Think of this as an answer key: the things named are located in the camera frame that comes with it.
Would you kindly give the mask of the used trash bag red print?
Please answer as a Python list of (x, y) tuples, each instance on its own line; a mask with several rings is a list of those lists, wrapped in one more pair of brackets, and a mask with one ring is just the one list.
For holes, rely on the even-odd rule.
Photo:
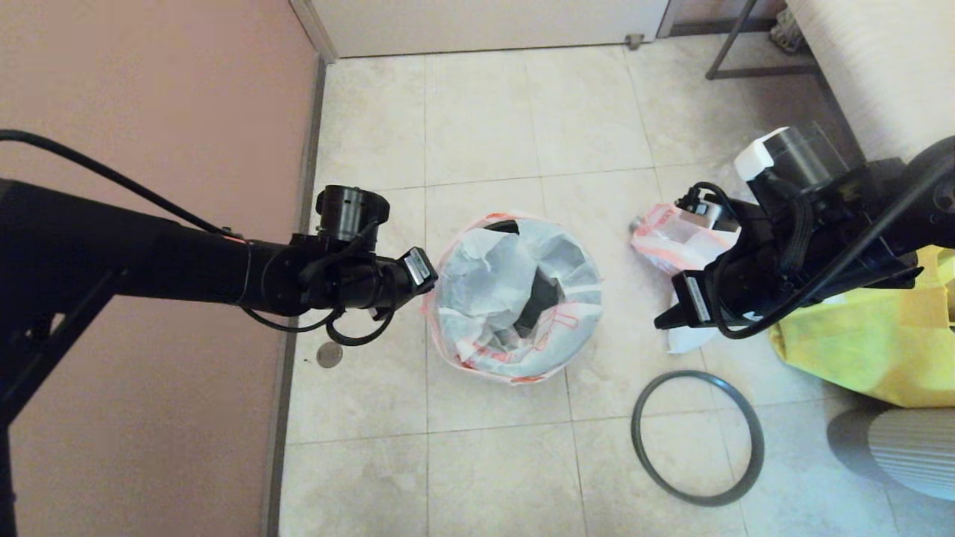
[(702, 271), (716, 257), (729, 251), (739, 231), (727, 233), (706, 229), (681, 218), (675, 204), (655, 204), (643, 217), (645, 223), (630, 234), (635, 252), (668, 277), (680, 271)]

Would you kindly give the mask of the white trash bag pink drawstring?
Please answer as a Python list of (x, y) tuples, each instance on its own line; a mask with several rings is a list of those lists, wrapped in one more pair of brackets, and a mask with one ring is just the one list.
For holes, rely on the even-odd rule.
[[(560, 302), (521, 337), (514, 323), (537, 268), (558, 285)], [(433, 343), (451, 367), (488, 380), (548, 380), (583, 350), (604, 312), (595, 261), (546, 218), (486, 215), (454, 237), (436, 270), (439, 281), (424, 299)]]

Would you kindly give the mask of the clear plastic bag dark contents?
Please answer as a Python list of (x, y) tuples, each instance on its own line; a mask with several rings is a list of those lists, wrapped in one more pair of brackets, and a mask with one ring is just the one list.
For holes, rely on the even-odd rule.
[(741, 149), (732, 157), (725, 157), (720, 162), (707, 167), (706, 173), (701, 181), (712, 183), (722, 189), (727, 197), (738, 198), (746, 203), (757, 202), (753, 191), (747, 185), (746, 180), (742, 179), (736, 170), (736, 158), (749, 149), (749, 144)]

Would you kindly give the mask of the black round trash bin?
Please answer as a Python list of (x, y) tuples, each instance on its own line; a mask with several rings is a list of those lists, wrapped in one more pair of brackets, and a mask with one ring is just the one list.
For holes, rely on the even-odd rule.
[(540, 271), (540, 268), (537, 268), (534, 273), (530, 295), (523, 306), (521, 315), (514, 323), (516, 333), (521, 337), (528, 337), (538, 324), (540, 314), (558, 305), (560, 296), (562, 295), (560, 295), (558, 285)]

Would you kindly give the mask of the yellow fabric bag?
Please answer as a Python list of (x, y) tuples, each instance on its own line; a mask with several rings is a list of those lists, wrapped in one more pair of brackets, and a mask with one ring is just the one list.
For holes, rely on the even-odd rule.
[(855, 289), (768, 331), (788, 365), (904, 408), (955, 407), (955, 249), (918, 252), (913, 289)]

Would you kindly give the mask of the white ribbed cylinder container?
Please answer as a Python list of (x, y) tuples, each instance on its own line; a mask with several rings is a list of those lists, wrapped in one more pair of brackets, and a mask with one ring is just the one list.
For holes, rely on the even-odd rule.
[(826, 434), (857, 475), (955, 503), (955, 408), (849, 410)]

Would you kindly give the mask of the cream textured table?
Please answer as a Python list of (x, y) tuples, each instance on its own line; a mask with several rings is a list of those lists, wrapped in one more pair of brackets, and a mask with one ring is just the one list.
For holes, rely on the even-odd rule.
[(955, 0), (786, 0), (867, 160), (955, 136)]

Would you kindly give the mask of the grey patterned slipper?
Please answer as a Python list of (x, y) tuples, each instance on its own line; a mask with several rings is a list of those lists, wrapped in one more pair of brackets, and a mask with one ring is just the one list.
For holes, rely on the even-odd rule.
[(775, 16), (775, 24), (768, 31), (768, 40), (787, 55), (802, 54), (807, 44), (795, 15), (791, 10), (784, 9)]

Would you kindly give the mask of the white door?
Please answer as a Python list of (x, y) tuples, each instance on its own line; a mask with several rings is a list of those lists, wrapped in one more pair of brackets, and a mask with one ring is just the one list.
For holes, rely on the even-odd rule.
[(338, 57), (655, 40), (671, 0), (310, 0)]

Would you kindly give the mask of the grey metal frame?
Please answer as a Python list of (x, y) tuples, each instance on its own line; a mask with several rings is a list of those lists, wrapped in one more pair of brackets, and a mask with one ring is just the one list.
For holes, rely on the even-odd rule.
[(745, 0), (742, 10), (736, 17), (736, 21), (731, 27), (730, 33), (717, 52), (712, 65), (705, 72), (707, 81), (726, 81), (734, 78), (764, 78), (765, 76), (788, 76), (788, 75), (821, 75), (821, 68), (816, 64), (802, 64), (791, 66), (773, 66), (773, 67), (751, 67), (733, 70), (723, 70), (727, 55), (733, 44), (736, 43), (742, 27), (746, 24), (751, 11), (753, 11), (758, 0)]

